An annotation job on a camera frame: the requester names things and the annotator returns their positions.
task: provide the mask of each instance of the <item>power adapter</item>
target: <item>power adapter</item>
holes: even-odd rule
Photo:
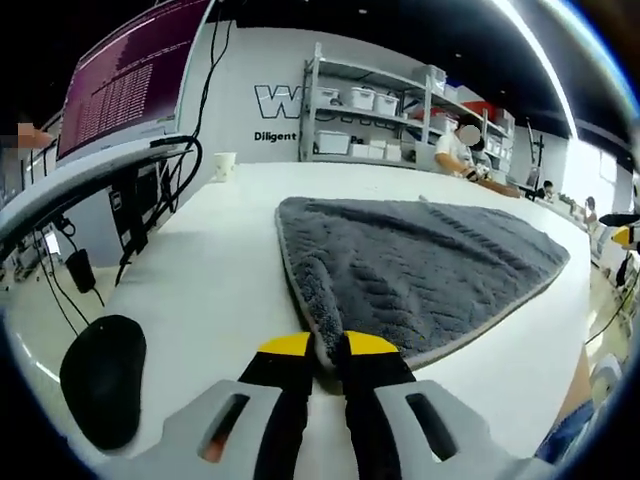
[[[80,293],[87,293],[96,286],[96,277],[89,263],[89,254],[83,248],[73,252],[64,262]]]

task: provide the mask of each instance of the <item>person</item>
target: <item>person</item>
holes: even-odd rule
[[[445,133],[436,142],[435,154],[427,170],[463,177],[500,195],[520,198],[518,190],[486,178],[490,167],[476,164],[471,152],[484,149],[481,128],[482,122],[476,115],[462,115],[458,119],[458,128]]]
[[[17,108],[6,105],[0,113],[0,148],[46,148],[53,137],[34,127]]]
[[[549,180],[545,180],[542,184],[542,188],[539,188],[536,191],[535,197],[547,201],[551,200],[551,197],[553,197],[553,183]]]
[[[460,175],[468,180],[477,181],[478,173],[471,154],[471,148],[480,143],[482,124],[474,115],[466,114],[459,118],[458,128],[442,135],[436,143],[436,173]]]
[[[583,221],[587,229],[591,232],[598,226],[598,214],[596,213],[596,200],[593,197],[587,197],[584,202]]]

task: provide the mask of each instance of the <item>ceiling light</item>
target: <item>ceiling light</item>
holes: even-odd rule
[[[629,119],[637,118],[640,115],[640,98],[634,95],[627,76],[616,62],[611,50],[602,40],[602,36],[585,19],[584,14],[576,7],[564,5],[563,2],[555,0],[542,0],[542,4],[556,18],[559,18],[564,26],[568,27],[569,33],[577,38],[578,42],[594,57],[596,64],[600,66],[600,73],[606,75],[614,86],[618,101],[627,106]]]
[[[558,78],[558,73],[553,68],[551,60],[547,56],[546,52],[540,45],[540,42],[534,35],[533,31],[524,21],[524,19],[518,13],[518,10],[509,3],[509,0],[492,0],[495,6],[509,19],[511,23],[518,29],[520,34],[527,41],[533,53],[538,57],[538,61],[542,65],[542,68],[547,73],[547,77],[549,77],[549,81],[553,86],[553,89],[556,92],[556,96],[558,97],[558,101],[562,106],[562,110],[564,111],[564,116],[569,125],[569,132],[573,138],[578,138],[578,128],[576,127],[576,121],[573,118],[573,113],[571,112],[571,107],[569,106],[569,99],[567,98],[564,89],[562,88],[562,84],[560,79]]]

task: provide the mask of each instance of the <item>monitor screen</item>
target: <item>monitor screen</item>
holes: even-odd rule
[[[210,1],[153,7],[80,59],[63,108],[58,160],[114,132],[175,118],[191,45]]]

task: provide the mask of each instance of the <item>window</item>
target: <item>window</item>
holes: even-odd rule
[[[580,140],[570,140],[563,193],[584,205],[587,197],[596,201],[598,214],[611,212],[617,165],[612,155]]]
[[[618,167],[613,155],[600,152],[600,176],[615,185],[618,176]]]

